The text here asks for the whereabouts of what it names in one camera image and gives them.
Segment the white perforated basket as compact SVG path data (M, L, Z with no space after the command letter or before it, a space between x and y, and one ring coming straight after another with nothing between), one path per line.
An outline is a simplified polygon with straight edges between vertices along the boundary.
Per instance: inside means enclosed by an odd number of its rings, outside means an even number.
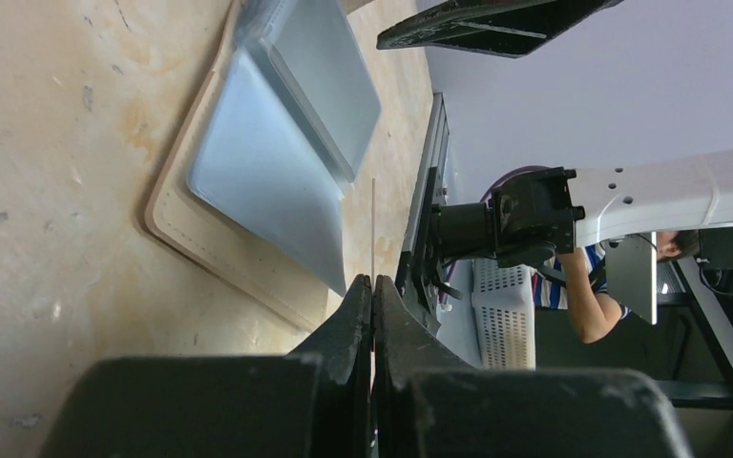
M472 262L471 303L482 365L487 369L534 369L535 323L531 270L502 268L493 260Z

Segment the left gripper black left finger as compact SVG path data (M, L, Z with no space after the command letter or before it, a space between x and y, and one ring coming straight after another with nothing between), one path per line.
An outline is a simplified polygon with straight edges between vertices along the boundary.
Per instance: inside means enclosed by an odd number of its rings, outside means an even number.
M371 281L286 355L123 357L75 384L44 457L368 457Z

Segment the aluminium front frame rail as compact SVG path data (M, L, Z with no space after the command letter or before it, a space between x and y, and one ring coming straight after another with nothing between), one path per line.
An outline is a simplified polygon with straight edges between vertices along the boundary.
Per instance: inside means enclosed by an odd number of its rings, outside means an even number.
M421 160L409 207L408 224L402 253L413 253L423 228L425 213L434 203L434 195L442 186L442 172L447 162L450 126L442 93L433 95Z

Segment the seated person in jeans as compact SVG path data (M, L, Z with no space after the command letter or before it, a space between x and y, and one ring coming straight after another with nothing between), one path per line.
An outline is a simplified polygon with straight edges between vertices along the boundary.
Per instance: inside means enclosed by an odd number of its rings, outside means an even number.
M600 243L558 254L545 266L546 274L531 270L534 305L565 310L582 343L593 344L605 338L630 314L630 309L609 292L606 253Z

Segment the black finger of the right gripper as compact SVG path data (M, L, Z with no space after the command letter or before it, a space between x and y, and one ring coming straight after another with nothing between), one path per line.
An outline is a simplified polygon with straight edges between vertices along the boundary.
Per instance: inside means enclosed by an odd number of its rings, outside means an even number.
M618 0L445 1L380 32L376 48L439 47L519 58L618 4Z

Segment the beige card sleeve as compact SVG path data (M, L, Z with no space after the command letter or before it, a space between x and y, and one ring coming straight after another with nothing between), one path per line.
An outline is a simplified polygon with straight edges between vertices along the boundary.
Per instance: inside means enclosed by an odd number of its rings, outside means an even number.
M338 1L235 1L150 230L296 327L343 294L342 199L381 103Z

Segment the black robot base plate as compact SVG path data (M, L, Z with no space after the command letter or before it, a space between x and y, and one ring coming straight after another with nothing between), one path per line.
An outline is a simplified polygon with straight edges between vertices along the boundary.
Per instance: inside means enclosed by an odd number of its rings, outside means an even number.
M432 166L419 173L394 280L406 310L433 335L440 328L440 322L436 316L435 291L426 283L427 261L432 258L429 222L432 207L445 204L446 199L440 194L442 190L442 166Z

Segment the yellow credit card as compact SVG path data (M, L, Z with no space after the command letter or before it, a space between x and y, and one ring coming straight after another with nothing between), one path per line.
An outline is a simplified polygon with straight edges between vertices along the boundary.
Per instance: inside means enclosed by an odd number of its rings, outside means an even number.
M372 177L370 180L370 278L374 281L376 278L376 177Z

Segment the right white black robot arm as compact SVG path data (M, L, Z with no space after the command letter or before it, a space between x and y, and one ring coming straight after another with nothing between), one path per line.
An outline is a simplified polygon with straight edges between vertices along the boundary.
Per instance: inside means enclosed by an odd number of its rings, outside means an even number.
M446 1L382 31L380 50L426 46L506 58L533 53L608 1ZM488 202L442 203L426 194L404 255L414 267L489 258L534 264L608 239L664 229L733 231L733 149L638 164L534 169Z

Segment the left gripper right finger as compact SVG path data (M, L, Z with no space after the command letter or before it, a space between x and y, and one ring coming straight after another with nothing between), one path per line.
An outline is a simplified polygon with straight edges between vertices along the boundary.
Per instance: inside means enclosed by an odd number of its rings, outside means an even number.
M373 296L383 457L689 457L659 385L625 369L482 370L406 310L391 278Z

